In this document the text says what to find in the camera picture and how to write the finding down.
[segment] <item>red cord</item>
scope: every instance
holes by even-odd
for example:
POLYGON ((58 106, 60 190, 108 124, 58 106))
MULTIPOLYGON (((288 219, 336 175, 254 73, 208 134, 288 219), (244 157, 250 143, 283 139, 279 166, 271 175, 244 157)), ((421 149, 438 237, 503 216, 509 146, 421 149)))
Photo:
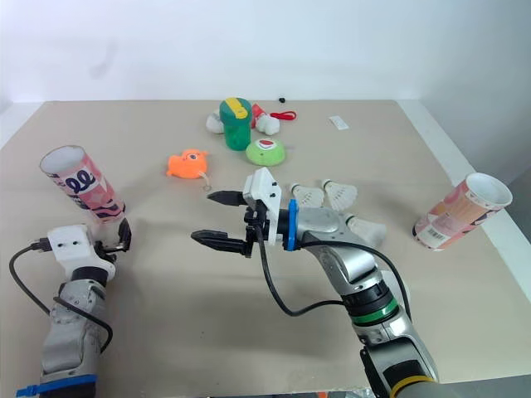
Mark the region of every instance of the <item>red cord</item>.
POLYGON ((281 112, 279 114, 273 112, 272 114, 269 114, 269 116, 280 120, 295 120, 297 113, 294 110, 288 110, 287 112, 281 112))

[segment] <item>white connector block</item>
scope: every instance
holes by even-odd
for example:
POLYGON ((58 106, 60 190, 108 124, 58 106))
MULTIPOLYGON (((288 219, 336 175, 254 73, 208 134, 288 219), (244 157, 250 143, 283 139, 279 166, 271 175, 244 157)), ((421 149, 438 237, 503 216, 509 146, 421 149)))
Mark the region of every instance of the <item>white connector block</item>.
POLYGON ((267 167, 256 170, 246 179, 243 187, 243 198, 249 207, 256 210, 256 201, 263 201, 267 207, 267 219, 269 220, 269 235, 267 242, 274 246, 276 242, 276 230, 279 224, 280 199, 282 189, 267 167))
POLYGON ((65 269, 67 278, 72 276, 75 269, 81 267, 101 268, 107 271, 107 280, 114 278, 114 265, 96 254, 87 226, 60 226, 48 231, 47 237, 57 262, 65 269))

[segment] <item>green ring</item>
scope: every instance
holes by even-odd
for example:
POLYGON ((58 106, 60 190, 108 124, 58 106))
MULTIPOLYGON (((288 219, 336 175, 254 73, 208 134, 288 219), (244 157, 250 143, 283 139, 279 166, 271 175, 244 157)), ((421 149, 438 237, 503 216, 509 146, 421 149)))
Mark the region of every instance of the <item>green ring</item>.
POLYGON ((379 319, 385 318, 387 315, 393 312, 397 306, 398 306, 398 303, 396 299, 393 297, 388 305, 386 305, 382 309, 379 309, 378 311, 374 311, 373 313, 368 313, 367 315, 360 315, 359 317, 351 317, 352 322, 356 323, 357 325, 375 322, 379 319))

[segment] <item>blue bracket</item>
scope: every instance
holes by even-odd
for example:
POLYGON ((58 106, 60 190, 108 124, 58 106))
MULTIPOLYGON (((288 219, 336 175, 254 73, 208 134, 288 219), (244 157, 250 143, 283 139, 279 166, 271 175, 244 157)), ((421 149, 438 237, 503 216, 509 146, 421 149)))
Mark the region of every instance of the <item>blue bracket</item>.
POLYGON ((60 388, 78 386, 79 384, 96 383, 97 375, 83 375, 76 377, 68 377, 66 379, 60 379, 55 381, 49 381, 38 386, 32 385, 26 388, 22 388, 17 391, 17 396, 36 396, 43 392, 59 390, 60 388))
POLYGON ((297 241, 297 224, 299 220, 299 205, 295 199, 290 200, 290 205, 288 206, 288 216, 290 218, 290 225, 288 228, 288 245, 286 250, 293 251, 295 250, 295 243, 297 241))

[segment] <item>black wire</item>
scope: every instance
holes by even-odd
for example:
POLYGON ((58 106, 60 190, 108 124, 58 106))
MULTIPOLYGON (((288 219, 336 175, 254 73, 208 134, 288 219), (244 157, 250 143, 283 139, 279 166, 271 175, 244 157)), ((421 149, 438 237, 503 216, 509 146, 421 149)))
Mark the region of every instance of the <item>black wire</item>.
POLYGON ((395 278, 397 279, 398 286, 400 287, 400 292, 402 293, 402 298, 404 300, 404 308, 406 309, 406 314, 409 317, 409 319, 412 320, 412 313, 409 307, 409 300, 407 299, 406 287, 404 286, 402 278, 400 277, 400 274, 398 273, 397 267, 395 267, 395 264, 393 264, 392 261, 388 257, 386 257, 383 253, 380 253, 378 250, 375 250, 372 247, 369 247, 366 245, 359 245, 357 243, 351 243, 351 242, 341 242, 341 241, 336 242, 335 240, 316 240, 314 242, 303 243, 300 245, 300 247, 303 248, 303 247, 321 246, 321 245, 353 247, 355 249, 367 251, 368 253, 372 255, 376 255, 377 257, 382 259, 389 266, 391 271, 394 273, 395 278))
POLYGON ((107 340, 105 340, 103 346, 101 346, 101 349, 100 349, 100 354, 103 354, 107 346, 109 346, 110 341, 113 339, 113 328, 108 323, 105 323, 104 321, 95 317, 94 315, 91 315, 83 311, 81 308, 77 308, 75 305, 68 303, 67 301, 63 300, 61 297, 54 297, 53 301, 55 301, 56 303, 59 303, 63 307, 70 309, 70 311, 73 311, 74 313, 77 313, 78 315, 84 318, 87 318, 89 321, 94 322, 96 325, 101 326, 103 329, 107 331, 107 340))
POLYGON ((258 240, 258 245, 260 246, 260 256, 262 259, 262 269, 264 270, 264 276, 265 281, 267 282, 267 287, 269 288, 269 291, 273 295, 273 299, 275 299, 276 303, 279 304, 280 309, 284 311, 286 314, 290 315, 291 317, 299 317, 300 315, 303 315, 307 313, 308 311, 311 311, 312 309, 323 307, 324 305, 344 305, 342 301, 339 300, 325 300, 325 301, 319 301, 318 303, 313 303, 309 305, 308 307, 301 308, 299 310, 291 310, 289 309, 285 304, 284 301, 282 301, 282 298, 280 298, 279 293, 276 291, 275 285, 273 284, 273 279, 271 278, 271 274, 269 271, 269 265, 267 264, 267 253, 266 253, 266 245, 264 244, 264 234, 262 229, 259 226, 256 226, 256 239, 258 240))
POLYGON ((33 303, 35 303, 42 311, 45 312, 46 315, 50 315, 50 309, 44 303, 39 300, 35 294, 32 293, 30 289, 26 287, 26 285, 21 281, 21 279, 18 277, 17 271, 15 270, 15 261, 17 261, 18 257, 23 255, 24 253, 27 253, 30 250, 34 250, 31 246, 28 246, 17 253, 9 260, 9 272, 11 273, 11 276, 13 279, 15 279, 15 282, 17 283, 18 287, 27 294, 27 297, 29 297, 33 303))

